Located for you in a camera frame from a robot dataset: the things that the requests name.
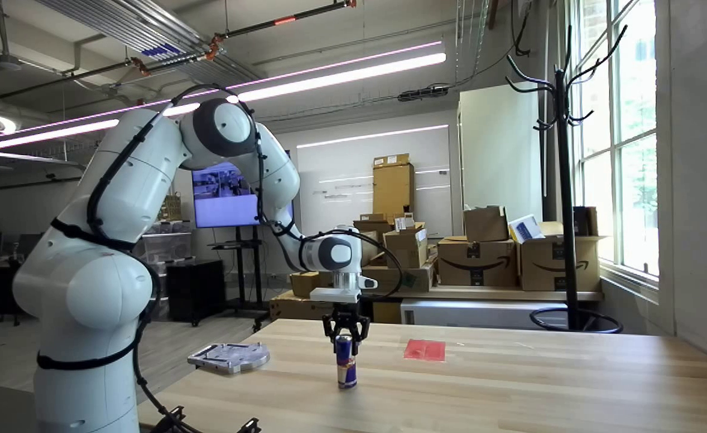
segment small red object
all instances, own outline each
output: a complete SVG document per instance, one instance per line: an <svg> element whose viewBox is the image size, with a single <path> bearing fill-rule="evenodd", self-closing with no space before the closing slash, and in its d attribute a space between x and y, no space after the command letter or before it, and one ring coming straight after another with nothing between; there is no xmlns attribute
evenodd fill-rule
<svg viewBox="0 0 707 433"><path fill-rule="evenodd" d="M446 344L430 340L408 340L404 346L404 359L446 360Z"/></svg>

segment monitor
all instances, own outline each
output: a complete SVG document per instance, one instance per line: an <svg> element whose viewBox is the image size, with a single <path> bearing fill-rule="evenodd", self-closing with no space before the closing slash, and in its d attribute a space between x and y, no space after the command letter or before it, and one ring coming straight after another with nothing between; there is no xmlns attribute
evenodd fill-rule
<svg viewBox="0 0 707 433"><path fill-rule="evenodd" d="M197 229L258 226L258 193L232 162L222 162L192 172L192 214Z"/></svg>

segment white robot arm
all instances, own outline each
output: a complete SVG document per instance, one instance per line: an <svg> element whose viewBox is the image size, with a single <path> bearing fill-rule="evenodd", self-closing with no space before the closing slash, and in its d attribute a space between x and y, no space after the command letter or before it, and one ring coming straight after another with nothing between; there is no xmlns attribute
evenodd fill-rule
<svg viewBox="0 0 707 433"><path fill-rule="evenodd" d="M358 275L357 233L300 235L288 214L299 174L245 107L205 102L180 124L135 111L103 137L74 198L15 276L18 303L42 323L39 430L137 433L135 348L156 280L129 250L153 223L176 172L222 160L263 188L265 219L294 268L340 275L336 286L315 294L336 306L327 336L354 329L357 344L365 340L357 298L372 285Z"/></svg>

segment window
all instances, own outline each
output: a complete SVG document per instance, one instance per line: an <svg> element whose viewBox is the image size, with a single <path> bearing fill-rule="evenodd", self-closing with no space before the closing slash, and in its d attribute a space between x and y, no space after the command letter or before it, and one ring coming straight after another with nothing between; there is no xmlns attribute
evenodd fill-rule
<svg viewBox="0 0 707 433"><path fill-rule="evenodd" d="M656 282L656 55L655 0L574 0L574 57L589 68L627 32L612 57L572 89L572 114L595 111L574 140L577 203L600 213L600 255L609 270Z"/></svg>

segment ceiling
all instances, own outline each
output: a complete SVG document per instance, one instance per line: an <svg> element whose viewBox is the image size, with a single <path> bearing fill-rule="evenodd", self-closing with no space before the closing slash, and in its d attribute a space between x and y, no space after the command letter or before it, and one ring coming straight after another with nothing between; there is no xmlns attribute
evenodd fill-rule
<svg viewBox="0 0 707 433"><path fill-rule="evenodd" d="M245 32L319 7L330 9L294 24ZM238 84L446 42L448 62L441 68L256 102L260 120L271 126L400 103L396 97L412 89L459 87L484 69L480 49L488 33L502 33L509 43L507 19L517 18L523 6L517 0L0 0L0 9L4 18L0 19L0 114L24 126L169 99L194 81ZM203 57L212 42L216 55L192 60ZM96 142L99 137L78 137L12 152L84 166ZM49 164L3 162L0 166L46 172Z"/></svg>

